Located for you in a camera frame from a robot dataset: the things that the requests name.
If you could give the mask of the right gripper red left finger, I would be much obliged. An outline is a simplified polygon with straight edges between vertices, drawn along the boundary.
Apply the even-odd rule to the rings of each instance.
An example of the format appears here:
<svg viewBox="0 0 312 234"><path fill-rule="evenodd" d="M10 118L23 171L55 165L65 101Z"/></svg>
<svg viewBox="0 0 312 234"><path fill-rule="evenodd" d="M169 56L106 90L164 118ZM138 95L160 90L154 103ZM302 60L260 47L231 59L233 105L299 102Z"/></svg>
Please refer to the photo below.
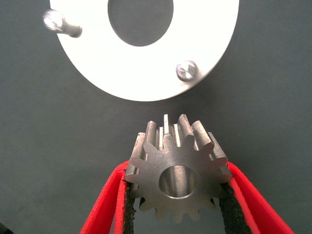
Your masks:
<svg viewBox="0 0 312 234"><path fill-rule="evenodd" d="M130 187L125 180L129 162L118 165L108 177L81 234L132 234L134 232L134 200L129 198Z"/></svg>

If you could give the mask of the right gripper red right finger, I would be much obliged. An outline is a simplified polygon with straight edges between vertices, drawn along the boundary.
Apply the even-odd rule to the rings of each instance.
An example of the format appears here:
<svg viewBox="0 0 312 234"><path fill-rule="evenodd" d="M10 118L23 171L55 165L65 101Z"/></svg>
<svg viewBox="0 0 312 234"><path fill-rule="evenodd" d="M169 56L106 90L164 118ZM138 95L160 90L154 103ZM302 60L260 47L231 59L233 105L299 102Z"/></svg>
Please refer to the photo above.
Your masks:
<svg viewBox="0 0 312 234"><path fill-rule="evenodd" d="M241 170L231 162L233 175L223 185L227 196L219 200L227 234L293 234L294 231L266 201Z"/></svg>

